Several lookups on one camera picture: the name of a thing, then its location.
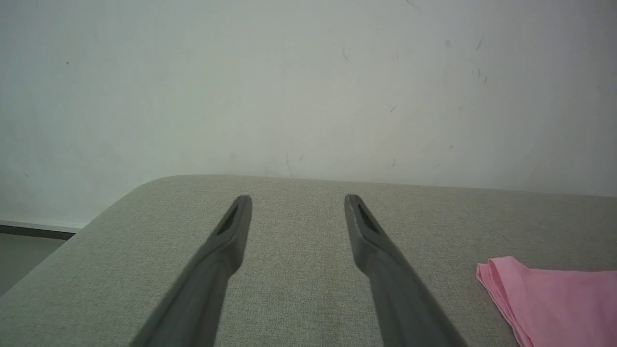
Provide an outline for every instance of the floor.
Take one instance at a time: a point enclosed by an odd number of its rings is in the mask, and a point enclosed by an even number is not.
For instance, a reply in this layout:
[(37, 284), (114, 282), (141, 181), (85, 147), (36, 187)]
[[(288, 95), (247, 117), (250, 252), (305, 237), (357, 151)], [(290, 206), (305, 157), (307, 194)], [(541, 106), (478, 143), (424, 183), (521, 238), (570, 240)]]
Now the floor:
[(0, 233), (0, 296), (65, 242)]

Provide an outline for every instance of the folded fabric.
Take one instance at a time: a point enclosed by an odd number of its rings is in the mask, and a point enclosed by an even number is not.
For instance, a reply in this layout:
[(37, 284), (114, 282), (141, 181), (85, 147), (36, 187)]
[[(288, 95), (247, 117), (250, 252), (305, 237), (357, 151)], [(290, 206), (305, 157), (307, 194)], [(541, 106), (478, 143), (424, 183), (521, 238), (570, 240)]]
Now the folded fabric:
[(521, 346), (617, 346), (617, 271), (529, 269), (513, 257), (476, 277)]

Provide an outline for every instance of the baseboard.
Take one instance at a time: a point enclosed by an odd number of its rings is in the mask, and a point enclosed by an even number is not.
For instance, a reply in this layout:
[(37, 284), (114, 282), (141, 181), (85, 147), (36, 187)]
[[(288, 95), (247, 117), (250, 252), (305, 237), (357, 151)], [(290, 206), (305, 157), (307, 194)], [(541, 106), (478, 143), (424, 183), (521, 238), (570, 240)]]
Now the baseboard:
[(61, 233), (77, 233), (83, 228), (85, 225), (51, 225), (51, 224), (37, 224), (37, 223), (26, 223), (19, 222), (16, 220), (7, 220), (0, 219), (0, 225), (6, 225), (9, 227), (17, 227), (17, 228), (27, 228), (27, 229), (35, 229), (35, 230), (47, 230), (50, 232), (61, 232)]
[(69, 238), (75, 235), (75, 233), (54, 232), (52, 230), (22, 228), (22, 227), (11, 227), (9, 225), (0, 225), (0, 233), (10, 234), (10, 235), (19, 235), (19, 236), (55, 238), (57, 240), (68, 240)]

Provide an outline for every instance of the gray fabric sofa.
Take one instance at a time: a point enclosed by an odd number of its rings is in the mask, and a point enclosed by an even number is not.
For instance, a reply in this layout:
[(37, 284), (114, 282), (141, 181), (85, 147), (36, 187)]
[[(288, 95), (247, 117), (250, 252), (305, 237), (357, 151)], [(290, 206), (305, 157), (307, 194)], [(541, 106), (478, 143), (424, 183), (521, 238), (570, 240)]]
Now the gray fabric sofa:
[(217, 344), (381, 344), (343, 199), (359, 194), (470, 346), (515, 346), (475, 278), (529, 267), (617, 269), (617, 199), (566, 194), (188, 175), (142, 185), (0, 298), (2, 345), (126, 345), (239, 194), (254, 210)]

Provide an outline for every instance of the pink towel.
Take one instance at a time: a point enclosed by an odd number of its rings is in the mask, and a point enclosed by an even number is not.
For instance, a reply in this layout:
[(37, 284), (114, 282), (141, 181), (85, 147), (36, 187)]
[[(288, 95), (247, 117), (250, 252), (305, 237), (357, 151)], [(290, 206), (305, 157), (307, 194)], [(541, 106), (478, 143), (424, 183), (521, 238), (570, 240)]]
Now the pink towel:
[(521, 346), (617, 346), (617, 271), (529, 269), (513, 257), (476, 277)]

